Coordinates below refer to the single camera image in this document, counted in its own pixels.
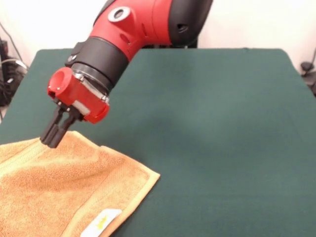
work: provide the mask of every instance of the table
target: table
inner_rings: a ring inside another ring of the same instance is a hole
[[[0,144],[40,136],[47,81],[69,53],[37,53]],[[161,174],[114,236],[316,235],[316,101],[282,50],[143,49],[110,103],[72,129]]]

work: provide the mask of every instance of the orange towel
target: orange towel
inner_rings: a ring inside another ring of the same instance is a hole
[[[0,237],[110,236],[158,179],[139,162],[75,131],[57,149],[39,138],[1,145]],[[109,214],[99,215],[105,209]],[[101,235],[92,234],[105,226]]]

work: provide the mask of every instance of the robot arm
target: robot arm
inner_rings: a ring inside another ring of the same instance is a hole
[[[58,105],[40,140],[56,148],[76,121],[92,124],[109,111],[109,95],[136,53],[149,44],[183,46],[199,36],[213,0],[108,0],[85,42],[49,80]],[[59,126],[63,113],[69,118]]]

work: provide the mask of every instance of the sticker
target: sticker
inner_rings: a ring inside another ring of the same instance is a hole
[[[80,237],[99,237],[105,228],[122,213],[120,209],[105,209],[85,228]]]

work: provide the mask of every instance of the white wall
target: white wall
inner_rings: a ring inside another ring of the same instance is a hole
[[[104,2],[0,0],[0,21],[30,64],[39,49],[85,40]],[[7,39],[1,29],[0,35]],[[214,0],[199,47],[282,48],[299,70],[316,47],[316,1]]]

